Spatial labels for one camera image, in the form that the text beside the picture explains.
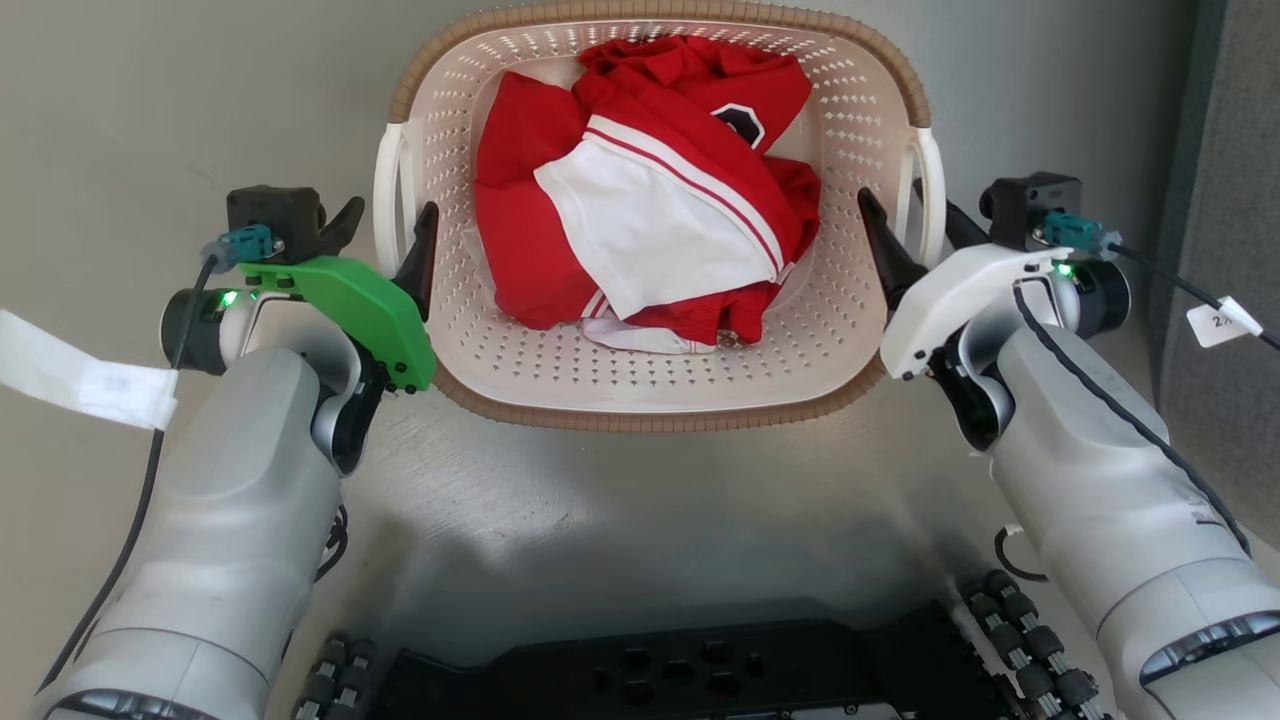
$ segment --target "white tape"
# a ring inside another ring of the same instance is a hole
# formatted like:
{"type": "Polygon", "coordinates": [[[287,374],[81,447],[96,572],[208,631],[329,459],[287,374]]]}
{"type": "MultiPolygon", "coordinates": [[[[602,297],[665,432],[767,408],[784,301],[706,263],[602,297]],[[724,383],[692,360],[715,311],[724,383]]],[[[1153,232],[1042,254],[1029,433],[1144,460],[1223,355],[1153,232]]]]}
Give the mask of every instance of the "white tape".
{"type": "Polygon", "coordinates": [[[165,429],[178,370],[106,363],[0,310],[0,383],[68,410],[165,429]]]}
{"type": "Polygon", "coordinates": [[[1262,334],[1262,325],[1230,295],[1219,302],[1222,305],[1220,310],[1201,305],[1187,311],[1187,322],[1201,347],[1213,347],[1247,334],[1262,334]]]}

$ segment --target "white plastic basket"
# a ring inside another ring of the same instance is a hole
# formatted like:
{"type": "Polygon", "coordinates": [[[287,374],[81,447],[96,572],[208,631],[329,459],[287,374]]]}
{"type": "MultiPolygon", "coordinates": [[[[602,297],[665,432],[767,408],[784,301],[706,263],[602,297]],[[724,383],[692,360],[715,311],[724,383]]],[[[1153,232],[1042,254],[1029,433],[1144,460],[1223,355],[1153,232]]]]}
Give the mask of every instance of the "white plastic basket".
{"type": "Polygon", "coordinates": [[[445,28],[406,70],[378,152],[374,237],[390,275],[417,211],[440,209],[426,323],[435,384],[460,405],[512,423],[627,432],[753,427],[814,418],[874,384],[886,306],[858,211],[868,186],[906,227],[913,167],[929,266],[942,250],[942,164],[914,70],[883,36],[840,15],[719,1],[603,0],[493,10],[445,28]],[[773,154],[823,181],[822,229],[764,316],[764,338],[709,355],[617,351],[577,327],[530,331],[493,304],[474,247],[476,143],[498,81],[516,70],[562,86],[576,58],[614,37],[705,36],[796,55],[813,81],[773,154]],[[397,184],[401,211],[397,211],[397,184]]]}

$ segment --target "red and white jersey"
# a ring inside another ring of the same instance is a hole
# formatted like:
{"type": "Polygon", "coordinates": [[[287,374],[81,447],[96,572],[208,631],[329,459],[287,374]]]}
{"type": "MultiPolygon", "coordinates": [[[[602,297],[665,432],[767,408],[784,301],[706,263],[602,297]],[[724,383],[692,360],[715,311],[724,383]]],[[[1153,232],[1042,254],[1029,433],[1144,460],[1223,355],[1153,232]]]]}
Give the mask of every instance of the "red and white jersey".
{"type": "Polygon", "coordinates": [[[586,320],[588,337],[632,350],[759,340],[818,227],[813,170],[764,156],[809,95],[795,58],[668,37],[581,61],[572,92],[508,73],[485,124],[476,220],[498,306],[532,328],[612,311],[626,322],[586,320]]]}

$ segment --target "white label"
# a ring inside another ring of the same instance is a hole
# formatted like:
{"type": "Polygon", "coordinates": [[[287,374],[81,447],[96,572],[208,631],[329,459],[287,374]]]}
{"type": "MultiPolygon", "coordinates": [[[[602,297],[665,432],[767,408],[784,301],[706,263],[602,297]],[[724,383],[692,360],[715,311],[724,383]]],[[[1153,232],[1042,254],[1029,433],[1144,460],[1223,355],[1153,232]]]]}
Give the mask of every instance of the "white label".
{"type": "Polygon", "coordinates": [[[1244,309],[1236,305],[1230,296],[1222,297],[1219,302],[1224,305],[1222,310],[1201,305],[1187,311],[1187,322],[1192,324],[1196,340],[1199,341],[1201,347],[1213,347],[1215,345],[1221,345],[1252,332],[1252,328],[1247,327],[1245,323],[1236,322],[1239,314],[1233,313],[1233,310],[1239,309],[1243,313],[1244,309]]]}
{"type": "Polygon", "coordinates": [[[164,429],[178,370],[104,363],[0,310],[0,384],[68,410],[164,429]]]}

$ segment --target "cable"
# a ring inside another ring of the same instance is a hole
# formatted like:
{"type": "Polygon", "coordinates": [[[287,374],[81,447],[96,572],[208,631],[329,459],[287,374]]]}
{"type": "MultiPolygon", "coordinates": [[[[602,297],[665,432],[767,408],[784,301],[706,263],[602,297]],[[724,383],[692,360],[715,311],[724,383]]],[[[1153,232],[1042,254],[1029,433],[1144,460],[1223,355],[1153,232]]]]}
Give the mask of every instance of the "cable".
{"type": "MultiPolygon", "coordinates": [[[[1155,273],[1155,274],[1165,278],[1166,281],[1174,283],[1175,286],[1178,286],[1179,288],[1181,288],[1183,292],[1185,292],[1187,295],[1190,295],[1196,300],[1199,300],[1204,305],[1208,305],[1210,307],[1212,307],[1215,310],[1221,310],[1222,309],[1222,304],[1219,302],[1217,299],[1213,297],[1212,295],[1210,295],[1210,293],[1204,292],[1203,290],[1193,286],[1192,283],[1184,281],[1183,278],[1175,275],[1174,273],[1170,273],[1169,270],[1161,268],[1160,265],[1152,263],[1151,260],[1143,258],[1142,255],[1134,252],[1133,250],[1129,250],[1128,247],[1124,247],[1121,245],[1116,245],[1114,242],[1108,243],[1107,247],[1110,250],[1112,250],[1116,255],[1120,255],[1121,258],[1128,258],[1128,259],[1133,260],[1134,263],[1142,265],[1143,268],[1151,270],[1152,273],[1155,273]]],[[[1280,340],[1277,340],[1276,336],[1268,333],[1267,331],[1262,331],[1262,334],[1258,336],[1258,340],[1261,340],[1262,342],[1267,343],[1274,350],[1280,350],[1280,340]]]]}
{"type": "MultiPolygon", "coordinates": [[[[187,348],[187,334],[191,333],[192,323],[196,322],[196,310],[197,305],[200,305],[200,296],[205,292],[205,284],[209,283],[209,275],[214,272],[214,265],[216,264],[216,258],[209,258],[200,268],[200,275],[196,277],[196,286],[192,292],[191,301],[187,304],[187,310],[182,316],[182,325],[178,333],[178,347],[169,364],[172,370],[177,370],[178,364],[182,361],[182,354],[187,348]]],[[[67,638],[67,644],[63,646],[61,652],[58,653],[54,664],[49,667],[49,673],[45,674],[45,679],[36,689],[36,694],[40,694],[40,691],[47,688],[54,680],[58,679],[58,675],[63,671],[67,661],[70,659],[72,653],[76,652],[76,647],[79,644],[81,638],[88,630],[90,625],[93,624],[97,618],[97,612],[102,609],[106,598],[115,588],[115,583],[120,579],[120,574],[124,573],[124,566],[129,562],[129,556],[133,555],[133,546],[138,543],[138,536],[142,533],[142,521],[146,520],[147,507],[151,505],[151,493],[155,491],[156,470],[160,468],[160,447],[163,445],[164,430],[155,430],[151,434],[151,452],[147,455],[147,470],[142,477],[142,491],[138,493],[138,506],[133,511],[133,523],[129,524],[129,534],[124,538],[124,546],[120,547],[120,553],[116,556],[115,565],[111,566],[111,571],[108,573],[106,580],[102,583],[102,588],[97,591],[97,596],[95,596],[93,601],[90,602],[84,615],[81,616],[79,623],[76,624],[76,629],[72,630],[70,637],[67,638]]]]}
{"type": "Polygon", "coordinates": [[[1062,368],[1066,369],[1066,372],[1075,375],[1075,379],[1080,380],[1080,384],[1083,384],[1085,389],[1088,389],[1091,393],[1093,393],[1094,397],[1105,402],[1107,407],[1111,409],[1112,413],[1120,416],[1121,420],[1133,425],[1133,429],[1138,430],[1138,434],[1142,436],[1143,439],[1158,447],[1160,451],[1165,455],[1165,457],[1169,459],[1170,462],[1172,462],[1180,470],[1187,473],[1187,479],[1189,479],[1192,484],[1196,486],[1196,489],[1198,489],[1201,495],[1204,496],[1204,500],[1208,501],[1210,506],[1213,507],[1213,510],[1219,514],[1219,516],[1222,518],[1222,521],[1226,523],[1226,528],[1231,530],[1233,536],[1235,536],[1235,541],[1240,543],[1240,548],[1244,550],[1244,553],[1252,557],[1253,552],[1249,550],[1249,538],[1244,536],[1244,530],[1242,530],[1240,525],[1236,524],[1235,516],[1231,515],[1231,511],[1226,509],[1226,505],[1222,502],[1222,498],[1220,498],[1217,493],[1213,492],[1213,488],[1211,488],[1208,483],[1204,482],[1204,478],[1202,478],[1199,473],[1197,473],[1196,469],[1190,466],[1189,462],[1183,460],[1183,457],[1178,455],[1178,452],[1175,452],[1172,447],[1169,447],[1169,443],[1166,443],[1164,439],[1160,438],[1160,436],[1153,433],[1151,428],[1144,425],[1142,420],[1134,416],[1133,413],[1129,413],[1129,410],[1124,405],[1120,405],[1120,402],[1116,401],[1116,398],[1111,397],[1107,393],[1107,391],[1102,389],[1102,387],[1098,386],[1098,383],[1093,382],[1093,378],[1091,378],[1088,373],[1082,370],[1079,365],[1076,365],[1070,357],[1068,357],[1066,352],[1064,352],[1062,348],[1057,345],[1057,342],[1053,341],[1053,337],[1048,334],[1048,331],[1046,331],[1044,327],[1041,325],[1038,320],[1036,320],[1034,315],[1032,315],[1030,309],[1027,306],[1027,300],[1023,299],[1023,288],[1018,286],[1014,286],[1014,301],[1018,302],[1018,311],[1021,313],[1023,320],[1027,322],[1027,327],[1029,327],[1030,331],[1036,333],[1036,337],[1041,341],[1041,343],[1046,347],[1046,350],[1053,354],[1053,357],[1057,359],[1057,361],[1062,365],[1062,368]]]}
{"type": "Polygon", "coordinates": [[[325,551],[333,550],[333,555],[320,564],[320,568],[316,570],[315,582],[319,583],[321,578],[329,574],[329,570],[333,570],[338,565],[342,556],[347,553],[347,506],[339,505],[338,515],[333,519],[333,527],[329,528],[329,539],[324,544],[325,551]]]}
{"type": "Polygon", "coordinates": [[[1028,573],[1027,570],[1020,570],[1016,565],[1009,561],[1009,556],[1005,555],[1005,541],[1009,539],[1009,528],[1000,528],[996,533],[996,560],[1005,566],[1005,570],[1010,575],[1032,583],[1047,583],[1048,575],[1041,575],[1039,573],[1028,573]]]}

